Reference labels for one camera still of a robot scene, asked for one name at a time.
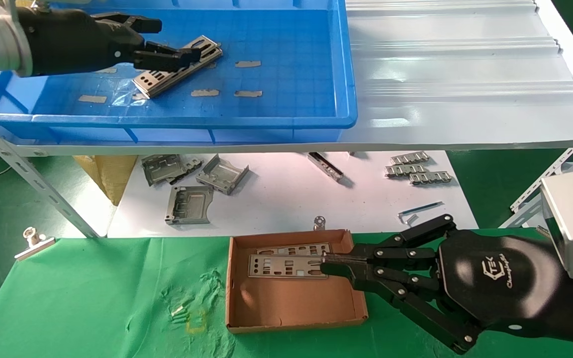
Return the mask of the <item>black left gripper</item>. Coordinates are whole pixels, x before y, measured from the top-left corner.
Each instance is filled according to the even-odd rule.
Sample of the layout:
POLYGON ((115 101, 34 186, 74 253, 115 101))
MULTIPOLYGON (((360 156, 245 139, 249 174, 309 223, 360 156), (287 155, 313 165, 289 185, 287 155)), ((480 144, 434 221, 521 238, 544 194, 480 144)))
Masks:
POLYGON ((171 48, 146 41, 159 33, 162 20, 136 14, 88 14, 81 9, 49 12, 18 7, 18 20, 32 59, 29 76, 87 73, 118 63, 134 68, 174 72, 198 63, 200 48, 171 48))

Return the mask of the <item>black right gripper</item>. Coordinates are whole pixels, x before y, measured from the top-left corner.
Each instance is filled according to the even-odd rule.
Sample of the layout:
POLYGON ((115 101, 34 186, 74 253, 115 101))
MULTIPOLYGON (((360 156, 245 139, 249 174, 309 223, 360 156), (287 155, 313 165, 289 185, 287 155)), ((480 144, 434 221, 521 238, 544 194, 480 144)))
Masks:
POLYGON ((452 215, 444 214, 380 243, 323 254, 320 269, 347 278, 353 290, 378 295, 456 354, 475 346, 480 327, 573 342, 573 278, 543 240, 452 232, 438 248, 444 292, 480 327, 430 304, 441 297, 438 281, 403 270, 432 269, 437 254, 424 245, 455 228, 452 215))

